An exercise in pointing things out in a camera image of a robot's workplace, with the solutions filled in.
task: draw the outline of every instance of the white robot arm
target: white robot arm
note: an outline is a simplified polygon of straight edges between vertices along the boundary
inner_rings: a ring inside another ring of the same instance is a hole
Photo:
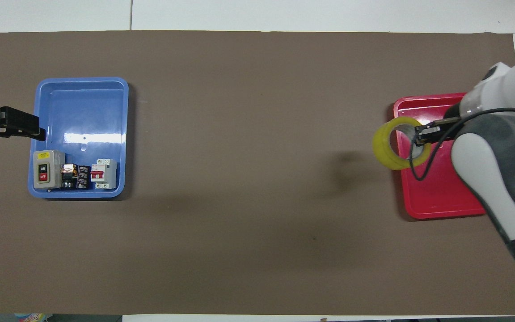
[[[459,108],[461,118],[515,108],[515,67],[494,65]],[[456,134],[451,157],[515,258],[515,112],[483,114],[466,122]]]

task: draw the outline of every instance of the tape roll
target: tape roll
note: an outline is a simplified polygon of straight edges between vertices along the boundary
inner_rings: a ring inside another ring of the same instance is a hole
[[[405,134],[409,140],[416,135],[415,126],[421,123],[413,118],[400,116],[386,122],[381,126],[374,137],[372,137],[372,152],[376,159],[385,167],[393,170],[402,170],[410,167],[409,160],[399,157],[391,147],[390,136],[393,131],[400,131]],[[421,165],[431,155],[431,144],[427,143],[421,147],[413,148],[413,165]]]

